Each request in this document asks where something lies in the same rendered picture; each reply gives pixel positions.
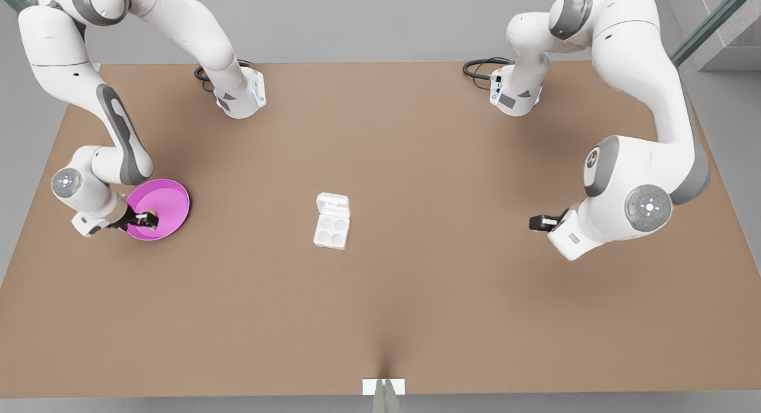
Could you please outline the white egg box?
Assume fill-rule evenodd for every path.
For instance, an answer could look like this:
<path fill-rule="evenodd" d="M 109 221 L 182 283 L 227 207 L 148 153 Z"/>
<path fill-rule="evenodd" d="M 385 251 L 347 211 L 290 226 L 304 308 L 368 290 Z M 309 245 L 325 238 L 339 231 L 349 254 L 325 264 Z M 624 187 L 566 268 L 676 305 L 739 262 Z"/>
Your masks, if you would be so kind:
<path fill-rule="evenodd" d="M 350 229 L 350 199 L 339 194 L 321 192 L 316 197 L 316 205 L 320 216 L 313 243 L 332 250 L 345 250 Z"/>

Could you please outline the pink round bowl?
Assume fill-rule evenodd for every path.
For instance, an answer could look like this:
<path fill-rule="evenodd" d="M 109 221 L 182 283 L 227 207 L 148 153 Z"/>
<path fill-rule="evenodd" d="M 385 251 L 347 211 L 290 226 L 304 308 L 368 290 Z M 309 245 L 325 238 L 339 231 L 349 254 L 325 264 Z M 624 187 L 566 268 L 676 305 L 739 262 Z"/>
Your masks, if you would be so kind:
<path fill-rule="evenodd" d="M 179 183 L 168 178 L 145 182 L 126 197 L 135 212 L 154 210 L 158 216 L 156 229 L 127 226 L 126 232 L 134 239 L 155 241 L 168 237 L 183 225 L 190 210 L 190 197 Z"/>

